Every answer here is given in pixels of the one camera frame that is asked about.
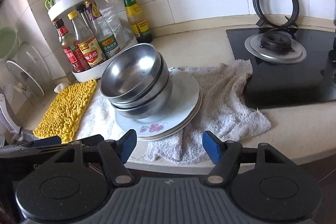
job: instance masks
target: stack of metal bowls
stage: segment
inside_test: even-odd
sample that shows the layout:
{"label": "stack of metal bowls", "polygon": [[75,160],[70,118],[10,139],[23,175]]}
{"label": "stack of metal bowls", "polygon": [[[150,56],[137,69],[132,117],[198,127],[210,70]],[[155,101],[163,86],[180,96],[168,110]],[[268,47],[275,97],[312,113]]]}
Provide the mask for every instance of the stack of metal bowls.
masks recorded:
{"label": "stack of metal bowls", "polygon": [[104,71],[100,91],[115,111],[131,119],[157,113],[169,100],[173,82],[162,55],[141,43],[118,55]]}

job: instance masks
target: gray ribbed panel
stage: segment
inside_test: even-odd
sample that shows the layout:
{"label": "gray ribbed panel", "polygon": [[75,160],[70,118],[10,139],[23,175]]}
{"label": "gray ribbed panel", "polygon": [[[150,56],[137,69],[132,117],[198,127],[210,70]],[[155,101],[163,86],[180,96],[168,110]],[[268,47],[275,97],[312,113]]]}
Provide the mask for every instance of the gray ribbed panel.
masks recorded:
{"label": "gray ribbed panel", "polygon": [[245,215],[231,203],[224,190],[206,187],[197,178],[141,178],[135,186],[115,190],[100,211],[74,224],[217,223],[265,222]]}

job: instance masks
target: green bowl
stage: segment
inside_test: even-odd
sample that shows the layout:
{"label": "green bowl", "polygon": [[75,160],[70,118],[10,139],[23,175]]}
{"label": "green bowl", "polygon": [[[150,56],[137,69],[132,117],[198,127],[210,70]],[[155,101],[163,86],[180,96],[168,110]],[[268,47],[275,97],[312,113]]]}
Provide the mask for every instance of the green bowl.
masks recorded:
{"label": "green bowl", "polygon": [[19,49],[17,30],[10,26],[0,29],[0,61],[12,59]]}

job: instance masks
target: black glass cooktop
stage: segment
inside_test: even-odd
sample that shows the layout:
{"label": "black glass cooktop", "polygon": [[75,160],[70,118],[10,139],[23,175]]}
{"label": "black glass cooktop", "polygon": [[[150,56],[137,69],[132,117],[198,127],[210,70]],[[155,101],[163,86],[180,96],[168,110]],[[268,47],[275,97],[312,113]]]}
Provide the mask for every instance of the black glass cooktop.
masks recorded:
{"label": "black glass cooktop", "polygon": [[245,40],[269,28],[226,30],[235,59],[251,60],[253,75],[244,96],[252,108],[273,108],[323,103],[336,100],[336,34],[334,32],[288,29],[301,43],[307,57],[297,64],[263,61],[245,48]]}

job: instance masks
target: dish rack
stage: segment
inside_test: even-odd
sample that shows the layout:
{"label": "dish rack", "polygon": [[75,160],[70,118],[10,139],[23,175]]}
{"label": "dish rack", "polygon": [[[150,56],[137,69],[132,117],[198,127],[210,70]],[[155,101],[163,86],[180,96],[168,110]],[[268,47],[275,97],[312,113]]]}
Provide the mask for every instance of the dish rack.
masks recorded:
{"label": "dish rack", "polygon": [[[84,1],[86,0],[60,0],[59,2],[55,3],[55,5],[53,5],[48,11],[50,20],[53,21],[56,18],[67,16],[67,14],[72,12],[77,5],[83,3]],[[121,54],[125,49],[135,44],[137,44],[137,40],[134,37],[131,43],[129,43],[124,49],[102,64],[83,72],[75,72],[72,70],[72,73],[79,82],[86,82],[90,79],[99,79],[102,76],[104,70],[113,61],[114,58]]]}

